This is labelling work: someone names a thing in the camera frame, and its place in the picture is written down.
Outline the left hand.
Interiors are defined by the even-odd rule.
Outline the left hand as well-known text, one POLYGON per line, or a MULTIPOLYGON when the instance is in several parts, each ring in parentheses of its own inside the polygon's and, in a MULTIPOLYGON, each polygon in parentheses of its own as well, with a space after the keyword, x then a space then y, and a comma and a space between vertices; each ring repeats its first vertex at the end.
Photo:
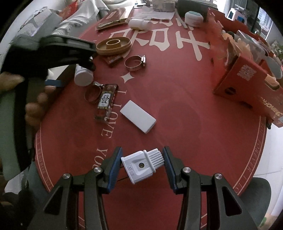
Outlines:
MULTIPOLYGON (((24 78, 7 72, 1 73, 1 93, 12 90, 22 83, 24 78)), ((39 130, 40 124, 47 113, 49 96, 56 90, 56 86, 45 86, 44 91, 37 96, 37 101, 27 103, 25 106, 25 120, 35 130, 39 130)))

